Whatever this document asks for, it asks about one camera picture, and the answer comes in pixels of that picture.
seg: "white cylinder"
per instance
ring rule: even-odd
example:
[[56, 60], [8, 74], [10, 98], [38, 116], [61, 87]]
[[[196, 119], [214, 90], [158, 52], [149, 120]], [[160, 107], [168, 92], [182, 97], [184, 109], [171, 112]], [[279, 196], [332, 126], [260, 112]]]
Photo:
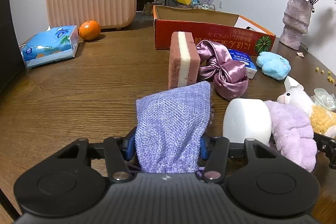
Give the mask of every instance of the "white cylinder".
[[244, 143], [255, 138], [268, 144], [272, 122], [266, 104], [259, 99], [233, 99], [227, 106], [223, 120], [223, 137], [230, 142]]

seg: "fluffy purple fabric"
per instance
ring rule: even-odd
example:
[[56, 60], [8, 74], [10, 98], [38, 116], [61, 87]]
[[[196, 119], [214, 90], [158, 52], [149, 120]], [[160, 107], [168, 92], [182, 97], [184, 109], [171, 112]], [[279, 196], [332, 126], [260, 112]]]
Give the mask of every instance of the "fluffy purple fabric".
[[307, 114], [294, 106], [266, 101], [271, 120], [272, 134], [278, 151], [312, 172], [316, 164], [317, 147], [314, 132]]

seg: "red box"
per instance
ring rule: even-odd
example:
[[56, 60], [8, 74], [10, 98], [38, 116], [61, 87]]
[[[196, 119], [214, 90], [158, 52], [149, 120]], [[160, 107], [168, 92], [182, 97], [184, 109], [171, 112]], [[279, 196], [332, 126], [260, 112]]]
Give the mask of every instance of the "red box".
[[259, 55], [271, 51], [275, 34], [241, 15], [202, 9], [154, 6], [155, 49], [169, 50], [173, 32], [191, 32], [195, 44], [207, 39]]

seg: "yellow plush fabric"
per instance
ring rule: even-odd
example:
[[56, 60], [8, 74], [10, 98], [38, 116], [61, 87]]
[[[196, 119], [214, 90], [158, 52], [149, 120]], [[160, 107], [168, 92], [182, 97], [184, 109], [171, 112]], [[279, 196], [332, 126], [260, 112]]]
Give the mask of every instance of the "yellow plush fabric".
[[336, 113], [314, 105], [310, 115], [310, 123], [314, 132], [324, 135], [330, 127], [336, 126]]

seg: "satin scrunchie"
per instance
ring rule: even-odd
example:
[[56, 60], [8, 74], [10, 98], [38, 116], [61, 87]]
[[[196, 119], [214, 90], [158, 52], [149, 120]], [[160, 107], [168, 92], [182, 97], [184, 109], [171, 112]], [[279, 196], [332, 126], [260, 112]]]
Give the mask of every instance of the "satin scrunchie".
[[226, 100], [242, 96], [248, 85], [245, 64], [232, 60], [227, 48], [217, 42], [202, 40], [197, 46], [201, 64], [206, 61], [206, 66], [199, 67], [199, 79], [213, 81], [218, 94]]

